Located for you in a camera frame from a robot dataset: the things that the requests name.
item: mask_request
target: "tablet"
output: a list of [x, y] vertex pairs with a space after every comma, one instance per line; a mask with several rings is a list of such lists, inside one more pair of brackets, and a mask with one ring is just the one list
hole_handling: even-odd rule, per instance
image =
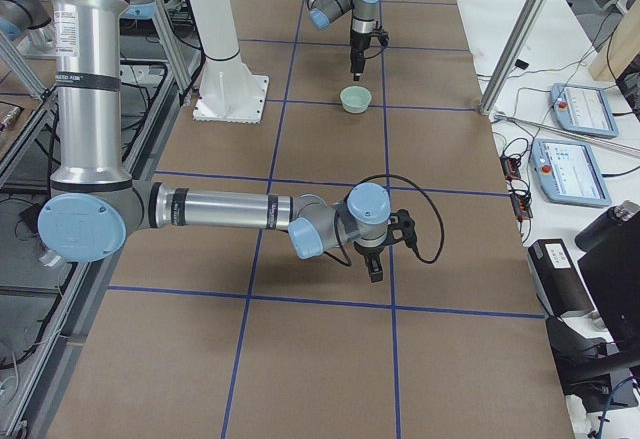
[[535, 175], [551, 202], [606, 207], [611, 197], [589, 144], [536, 139], [531, 146]]
[[556, 120], [563, 129], [608, 138], [618, 135], [618, 127], [603, 89], [554, 84], [551, 101]]

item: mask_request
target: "bowl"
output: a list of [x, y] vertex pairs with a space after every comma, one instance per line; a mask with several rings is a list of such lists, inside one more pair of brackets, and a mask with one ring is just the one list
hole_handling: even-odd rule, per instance
[[345, 111], [362, 114], [371, 103], [371, 93], [361, 86], [349, 86], [340, 93], [340, 102]]

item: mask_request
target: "white pillar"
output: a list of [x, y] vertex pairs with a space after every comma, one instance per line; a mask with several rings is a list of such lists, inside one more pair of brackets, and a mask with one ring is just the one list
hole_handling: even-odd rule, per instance
[[254, 76], [240, 57], [230, 0], [190, 0], [207, 63], [193, 117], [260, 122], [269, 78]]

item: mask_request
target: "label on robot arm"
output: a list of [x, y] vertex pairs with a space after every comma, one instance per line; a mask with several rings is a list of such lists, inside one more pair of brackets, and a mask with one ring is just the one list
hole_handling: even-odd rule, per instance
[[78, 57], [78, 13], [75, 9], [55, 11], [56, 54], [63, 57]]
[[556, 269], [571, 269], [571, 263], [560, 244], [545, 244], [549, 259]]

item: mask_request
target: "blue cable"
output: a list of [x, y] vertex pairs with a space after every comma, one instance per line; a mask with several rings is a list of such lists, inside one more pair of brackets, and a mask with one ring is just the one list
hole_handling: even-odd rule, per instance
[[634, 376], [627, 377], [624, 381], [621, 381], [616, 387], [614, 387], [611, 390], [611, 393], [609, 394], [609, 398], [607, 399], [607, 405], [604, 407], [604, 410], [602, 411], [602, 416], [600, 416], [600, 427], [598, 428], [596, 439], [602, 439], [602, 430], [604, 429], [604, 422], [607, 417], [607, 412], [609, 412], [609, 409], [611, 408], [611, 403], [613, 402], [613, 398], [616, 395], [616, 392], [618, 392], [618, 390], [622, 386], [624, 386], [627, 382], [633, 381], [634, 379], [635, 379]]

